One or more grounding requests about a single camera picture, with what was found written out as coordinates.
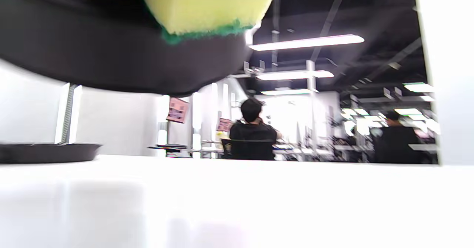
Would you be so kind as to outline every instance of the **poster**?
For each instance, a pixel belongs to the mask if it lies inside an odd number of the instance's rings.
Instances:
[[[230,127],[232,127],[232,120],[227,120],[225,118],[219,118],[219,125],[217,127],[217,131],[230,131]]]
[[[166,120],[175,123],[184,123],[189,103],[179,98],[170,98],[170,110]]]

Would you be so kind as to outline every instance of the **black ceiling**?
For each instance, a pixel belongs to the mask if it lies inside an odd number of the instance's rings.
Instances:
[[[271,42],[274,29],[279,30],[280,41],[320,37],[333,2],[280,0],[280,12],[275,12],[278,9],[274,2],[262,27],[254,34],[254,44]],[[274,13],[278,18],[275,25]],[[360,90],[359,94],[380,95],[384,86],[427,81],[415,0],[342,0],[327,35],[339,34],[357,34],[365,41],[322,47],[316,68],[331,71],[335,77],[317,79],[319,91],[336,90],[346,95],[358,94]],[[305,61],[311,59],[314,50],[313,47],[279,50],[278,66],[273,69],[271,51],[254,52],[250,65],[259,66],[259,60],[263,60],[266,72],[305,69]],[[397,62],[400,68],[392,68],[391,62]],[[280,84],[281,81],[259,81],[264,90]],[[289,87],[305,86],[305,80],[293,80]]]

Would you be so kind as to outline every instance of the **black dish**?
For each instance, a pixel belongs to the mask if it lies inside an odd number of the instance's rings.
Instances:
[[[0,58],[83,86],[188,96],[241,69],[243,34],[170,45],[142,0],[0,0]]]
[[[5,144],[0,145],[2,164],[38,164],[91,161],[97,144]]]

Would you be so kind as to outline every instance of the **white tabletop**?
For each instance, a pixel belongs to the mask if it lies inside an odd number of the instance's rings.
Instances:
[[[465,166],[119,155],[1,165],[0,247],[474,247],[473,178]]]

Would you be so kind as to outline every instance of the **black chair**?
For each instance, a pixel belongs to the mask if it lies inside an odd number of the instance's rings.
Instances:
[[[275,160],[274,140],[221,139],[225,159]]]

